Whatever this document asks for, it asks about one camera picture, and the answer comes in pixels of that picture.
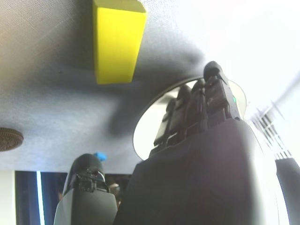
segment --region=small blue object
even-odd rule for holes
[[[102,153],[102,152],[96,152],[96,153],[94,154],[94,156],[96,156],[101,162],[107,160],[106,154],[104,154],[104,153]]]

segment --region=yellow rectangular block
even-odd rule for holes
[[[146,23],[136,0],[93,0],[94,58],[98,84],[132,81]]]

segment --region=brown round cookie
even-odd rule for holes
[[[7,151],[19,147],[23,143],[23,135],[13,129],[0,127],[0,151]]]

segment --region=robotic hand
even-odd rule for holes
[[[72,165],[55,225],[278,225],[285,205],[273,190],[252,129],[240,119],[216,62],[168,104],[150,157],[139,163],[117,210],[100,161]]]

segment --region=white light strip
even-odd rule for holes
[[[37,171],[37,198],[38,198],[39,219],[41,221],[41,225],[45,225],[42,180],[41,180],[40,171]]]

